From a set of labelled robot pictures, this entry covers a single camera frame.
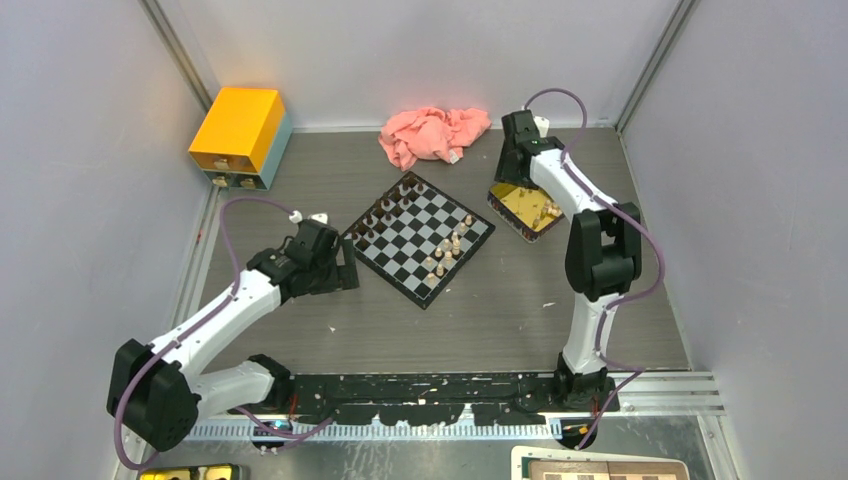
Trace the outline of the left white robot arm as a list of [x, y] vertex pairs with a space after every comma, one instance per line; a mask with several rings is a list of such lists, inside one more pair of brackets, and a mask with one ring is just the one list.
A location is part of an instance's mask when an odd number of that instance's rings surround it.
[[297, 224], [278, 248], [254, 255], [214, 301], [168, 333], [115, 354], [107, 411], [157, 451], [177, 446], [197, 421], [239, 407], [269, 413], [294, 396], [291, 372], [264, 354], [209, 373], [210, 362], [249, 326], [286, 302], [359, 285], [351, 238], [323, 214]]

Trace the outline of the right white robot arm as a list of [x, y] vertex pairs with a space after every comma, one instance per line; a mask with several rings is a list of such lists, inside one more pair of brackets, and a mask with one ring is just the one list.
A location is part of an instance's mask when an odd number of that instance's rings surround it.
[[488, 204], [530, 243], [569, 221], [564, 271], [574, 313], [548, 400], [571, 411], [598, 408], [616, 389], [604, 359], [616, 303], [642, 273], [640, 210], [598, 190], [530, 111], [505, 115], [502, 127]]

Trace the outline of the gold tin tray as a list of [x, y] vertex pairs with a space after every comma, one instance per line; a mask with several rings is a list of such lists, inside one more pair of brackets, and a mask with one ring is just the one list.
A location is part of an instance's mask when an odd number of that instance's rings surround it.
[[541, 189], [495, 183], [487, 202], [528, 243], [538, 241], [564, 218], [563, 211]]

